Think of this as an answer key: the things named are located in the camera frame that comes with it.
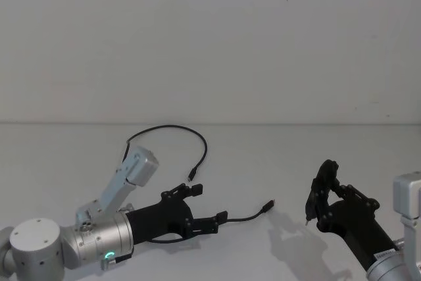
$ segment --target cable connector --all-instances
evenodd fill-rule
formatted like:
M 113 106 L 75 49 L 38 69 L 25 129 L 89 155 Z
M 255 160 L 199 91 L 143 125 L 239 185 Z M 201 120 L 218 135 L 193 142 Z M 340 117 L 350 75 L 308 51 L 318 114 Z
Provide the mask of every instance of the cable connector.
M 195 178 L 195 176 L 196 176 L 196 172 L 197 172 L 197 167 L 195 167 L 195 168 L 191 169 L 191 171 L 190 171 L 190 173 L 189 173 L 189 176 L 187 177 L 187 181 L 188 181 L 188 182 L 193 181 L 193 179 L 194 179 L 194 178 Z
M 269 211 L 271 208 L 273 208 L 275 206 L 275 200 L 270 200 L 268 203 L 266 203 L 263 208 L 262 208 L 262 213 L 266 213 L 267 211 Z

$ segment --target metal cylinder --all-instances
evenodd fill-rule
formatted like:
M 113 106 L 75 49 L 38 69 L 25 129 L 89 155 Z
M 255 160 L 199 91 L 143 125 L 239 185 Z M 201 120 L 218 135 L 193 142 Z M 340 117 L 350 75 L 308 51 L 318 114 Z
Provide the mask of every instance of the metal cylinder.
M 64 262 L 69 269 L 127 255 L 133 246 L 132 229 L 123 212 L 81 227 L 62 228 Z
M 13 260 L 19 281 L 60 281 L 64 277 L 60 226 L 34 218 L 11 233 Z
M 412 281 L 401 252 L 377 260 L 367 270 L 368 281 Z

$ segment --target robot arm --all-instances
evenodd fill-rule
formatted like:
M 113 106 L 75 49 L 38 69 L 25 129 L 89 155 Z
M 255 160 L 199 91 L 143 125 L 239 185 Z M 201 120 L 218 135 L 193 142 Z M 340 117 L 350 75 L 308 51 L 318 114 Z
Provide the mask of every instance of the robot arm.
M 306 203 L 307 221 L 317 218 L 317 228 L 340 236 L 360 262 L 369 281 L 411 281 L 399 248 L 376 222 L 374 212 L 380 208 L 351 185 L 336 178 L 339 166 L 327 160 L 313 180 Z M 330 191 L 341 199 L 328 203 Z
M 179 240 L 216 234 L 228 221 L 228 213 L 194 218 L 184 201 L 201 195 L 201 184 L 181 184 L 165 191 L 156 205 L 120 209 L 128 194 L 146 185 L 157 167 L 152 152 L 138 147 L 117 169 L 101 197 L 77 210 L 74 226 L 60 227 L 52 220 L 34 218 L 0 231 L 0 280 L 16 273 L 19 281 L 59 281 L 64 278 L 64 268 L 99 261 L 107 270 L 132 258 L 134 245 L 168 233 L 180 235 Z M 271 207 L 273 201 L 258 215 Z

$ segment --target white backdrop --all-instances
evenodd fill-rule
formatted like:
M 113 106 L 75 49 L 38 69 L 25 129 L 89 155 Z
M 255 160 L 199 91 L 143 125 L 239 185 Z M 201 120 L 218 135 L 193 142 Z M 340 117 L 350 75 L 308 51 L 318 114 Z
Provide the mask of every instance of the white backdrop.
M 421 0 L 0 10 L 0 121 L 421 122 Z

